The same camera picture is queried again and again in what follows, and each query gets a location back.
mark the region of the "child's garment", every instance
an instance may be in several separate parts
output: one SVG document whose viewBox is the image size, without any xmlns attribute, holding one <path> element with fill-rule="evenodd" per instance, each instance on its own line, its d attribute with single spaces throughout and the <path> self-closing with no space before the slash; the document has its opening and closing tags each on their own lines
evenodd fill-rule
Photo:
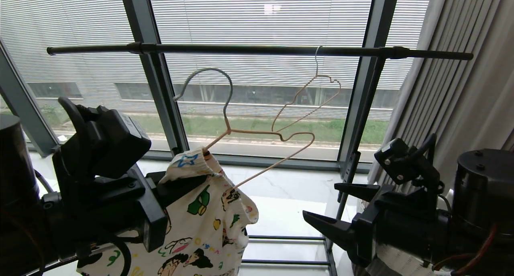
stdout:
<svg viewBox="0 0 514 276">
<path fill-rule="evenodd" d="M 246 225 L 259 217 L 252 200 L 226 177 L 219 163 L 202 149 L 176 155 L 159 182 L 208 175 L 205 183 L 169 205 L 165 244 L 148 253 L 127 243 L 132 254 L 129 276 L 235 276 L 248 244 Z M 120 236 L 135 236 L 134 232 Z M 77 272 L 117 276 L 123 256 L 116 248 L 79 261 Z"/>
</svg>

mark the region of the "white floor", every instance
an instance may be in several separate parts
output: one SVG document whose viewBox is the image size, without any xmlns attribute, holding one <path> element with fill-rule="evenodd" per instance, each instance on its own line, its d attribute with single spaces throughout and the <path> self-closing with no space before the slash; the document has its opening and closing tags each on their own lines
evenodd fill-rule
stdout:
<svg viewBox="0 0 514 276">
<path fill-rule="evenodd" d="M 51 157 L 42 159 L 31 153 L 33 166 L 58 190 L 53 172 Z M 140 169 L 148 172 L 165 170 L 166 162 L 140 161 Z M 235 183 L 255 174 L 259 168 L 224 166 L 224 171 Z M 259 208 L 259 222 L 247 227 L 249 235 L 279 236 L 320 236 L 319 232 L 307 224 L 302 211 L 334 216 L 337 210 L 337 192 L 334 183 L 340 182 L 336 172 L 314 172 L 307 170 L 270 170 L 244 184 L 241 190 L 250 196 Z M 366 175 L 358 175 L 356 183 L 367 182 Z M 357 200 L 349 197 L 343 220 L 351 221 L 356 211 Z M 352 275 L 350 262 L 345 252 L 334 246 L 334 258 L 339 276 Z M 252 240 L 245 250 L 244 259 L 326 261 L 322 242 L 316 241 L 262 241 Z M 76 263 L 71 263 L 45 273 L 46 276 L 77 276 Z M 240 276 L 253 276 L 266 273 L 273 275 L 317 276 L 328 275 L 321 266 L 256 265 L 243 264 Z"/>
</svg>

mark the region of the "wire hanger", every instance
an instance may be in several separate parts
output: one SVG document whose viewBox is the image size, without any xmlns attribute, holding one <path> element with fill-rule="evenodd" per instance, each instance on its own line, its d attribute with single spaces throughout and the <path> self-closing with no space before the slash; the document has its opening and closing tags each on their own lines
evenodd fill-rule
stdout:
<svg viewBox="0 0 514 276">
<path fill-rule="evenodd" d="M 307 82 L 307 84 L 303 85 L 303 87 L 298 90 L 298 92 L 294 95 L 294 98 L 291 100 L 291 102 L 289 103 L 286 103 L 284 104 L 284 106 L 280 109 L 279 113 L 277 113 L 277 116 L 275 116 L 275 119 L 273 120 L 273 123 L 271 124 L 271 131 L 276 131 L 276 132 L 279 132 L 281 130 L 284 130 L 286 128 L 288 128 L 289 126 L 292 126 L 293 124 L 299 122 L 300 120 L 303 120 L 305 117 L 308 117 L 309 115 L 311 115 L 312 113 L 314 113 L 314 111 L 320 109 L 321 107 L 323 107 L 325 104 L 327 104 L 328 102 L 330 102 L 332 99 L 334 99 L 340 92 L 341 92 L 341 82 L 339 82 L 339 80 L 333 80 L 332 77 L 328 76 L 328 75 L 319 75 L 318 74 L 318 51 L 319 49 L 323 47 L 323 46 L 319 46 L 318 48 L 316 48 L 316 54 L 314 54 L 314 60 L 316 60 L 316 74 L 314 75 L 314 77 L 312 77 L 309 82 Z M 282 113 L 282 111 L 284 111 L 284 109 L 291 105 L 291 104 L 294 104 L 294 102 L 296 101 L 296 98 L 298 97 L 298 95 L 301 93 L 301 91 L 303 91 L 303 89 L 307 88 L 307 86 L 309 84 L 311 84 L 316 78 L 320 78 L 320 77 L 324 77 L 324 78 L 328 78 L 330 80 L 330 83 L 333 83 L 333 82 L 337 82 L 339 84 L 339 90 L 337 91 L 336 94 L 334 94 L 334 96 L 330 97 L 328 100 L 325 100 L 325 102 L 323 102 L 320 106 L 314 108 L 314 110 L 310 111 L 309 113 L 307 113 L 306 115 L 304 115 L 303 117 L 299 118 L 298 120 L 296 120 L 295 122 L 291 123 L 291 124 L 288 124 L 284 127 L 282 127 L 281 129 L 279 130 L 274 130 L 275 128 L 275 122 L 277 121 L 277 119 L 279 118 L 280 114 Z"/>
<path fill-rule="evenodd" d="M 198 70 L 194 71 L 193 73 L 191 73 L 191 75 L 189 75 L 189 77 L 186 79 L 186 82 L 184 83 L 184 87 L 182 88 L 182 91 L 180 91 L 180 93 L 178 95 L 173 97 L 173 100 L 177 101 L 177 100 L 180 99 L 180 97 L 184 96 L 184 91 L 186 90 L 186 87 L 188 86 L 189 82 L 191 81 L 191 79 L 193 79 L 194 76 L 196 76 L 196 75 L 198 75 L 198 74 L 200 74 L 202 72 L 209 71 L 209 70 L 220 72 L 221 74 L 223 74 L 228 79 L 228 82 L 230 84 L 230 92 L 229 92 L 229 96 L 226 99 L 226 102 L 225 102 L 225 104 L 223 106 L 223 117 L 224 117 L 224 121 L 225 121 L 225 125 L 226 125 L 226 130 L 219 137 L 217 137 L 210 144 L 208 144 L 206 147 L 203 148 L 203 152 L 204 153 L 206 153 L 209 150 L 209 148 L 211 148 L 215 143 L 220 141 L 224 136 L 230 135 L 231 133 L 246 133 L 246 134 L 254 134 L 254 135 L 278 135 L 279 138 L 280 138 L 280 141 L 282 141 L 282 142 L 286 142 L 286 141 L 290 140 L 295 135 L 311 135 L 312 136 L 312 139 L 310 140 L 310 142 L 308 144 L 306 144 L 305 146 L 303 146 L 301 149 L 295 151 L 293 154 L 289 155 L 288 157 L 285 157 L 284 159 L 281 159 L 281 160 L 277 161 L 276 163 L 272 164 L 268 168 L 265 168 L 264 170 L 261 170 L 260 172 L 256 173 L 255 175 L 249 177 L 248 179 L 245 179 L 244 181 L 240 182 L 239 184 L 233 186 L 232 188 L 234 190 L 236 188 L 240 187 L 242 184 L 250 181 L 251 179 L 254 179 L 257 176 L 262 175 L 264 172 L 267 172 L 268 170 L 271 170 L 272 168 L 274 168 L 277 165 L 283 163 L 284 161 L 290 159 L 291 157 L 294 157 L 298 153 L 301 153 L 301 151 L 303 151 L 304 149 L 308 148 L 314 142 L 314 139 L 315 139 L 314 133 L 311 133 L 311 132 L 308 132 L 308 131 L 293 133 L 288 138 L 284 139 L 283 135 L 281 133 L 276 132 L 276 131 L 253 131 L 253 130 L 245 130 L 245 129 L 232 129 L 230 127 L 230 122 L 228 120 L 228 117 L 226 116 L 226 107 L 228 106 L 228 104 L 230 103 L 230 100 L 232 99 L 233 88 L 234 88 L 233 87 L 233 82 L 232 82 L 232 79 L 230 78 L 230 76 L 228 74 L 226 74 L 225 71 L 222 71 L 219 68 L 214 68 L 214 67 L 202 68 L 202 69 L 198 69 Z"/>
</svg>

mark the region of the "grass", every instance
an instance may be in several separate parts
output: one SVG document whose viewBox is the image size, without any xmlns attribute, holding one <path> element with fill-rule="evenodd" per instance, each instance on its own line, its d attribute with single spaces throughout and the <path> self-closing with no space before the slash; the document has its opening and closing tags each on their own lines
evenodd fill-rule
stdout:
<svg viewBox="0 0 514 276">
<path fill-rule="evenodd" d="M 137 120 L 147 133 L 164 133 L 160 120 L 154 115 L 131 115 L 134 120 Z M 222 117 L 188 117 L 183 116 L 182 121 L 184 128 L 188 135 L 204 135 L 204 136 L 218 136 L 225 131 L 225 125 Z M 293 121 L 280 120 L 275 125 L 275 129 L 286 126 Z M 249 130 L 271 130 L 272 120 L 270 119 L 250 119 L 250 118 L 232 118 L 230 125 L 233 129 L 249 129 Z M 389 122 L 386 121 L 372 121 L 368 120 L 365 126 L 365 131 L 362 135 L 361 143 L 365 144 L 381 144 L 384 134 L 386 132 Z M 292 133 L 311 131 L 316 135 L 318 142 L 340 142 L 342 137 L 342 130 L 345 126 L 344 120 L 331 120 L 331 121 L 300 121 L 286 129 L 281 133 L 285 137 L 290 136 Z M 275 135 L 252 135 L 238 134 L 237 137 L 255 138 L 255 139 L 276 139 L 279 138 Z M 292 140 L 310 140 L 310 135 L 296 135 Z"/>
</svg>

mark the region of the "screw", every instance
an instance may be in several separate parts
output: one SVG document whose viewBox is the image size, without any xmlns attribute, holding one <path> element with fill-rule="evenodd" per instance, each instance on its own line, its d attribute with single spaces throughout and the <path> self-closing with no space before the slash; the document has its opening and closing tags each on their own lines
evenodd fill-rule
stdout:
<svg viewBox="0 0 514 276">
<path fill-rule="evenodd" d="M 44 204 L 43 204 L 43 208 L 44 208 L 45 210 L 49 210 L 49 209 L 51 209 L 52 207 L 53 207 L 53 202 L 46 202 L 46 203 L 44 203 Z"/>
</svg>

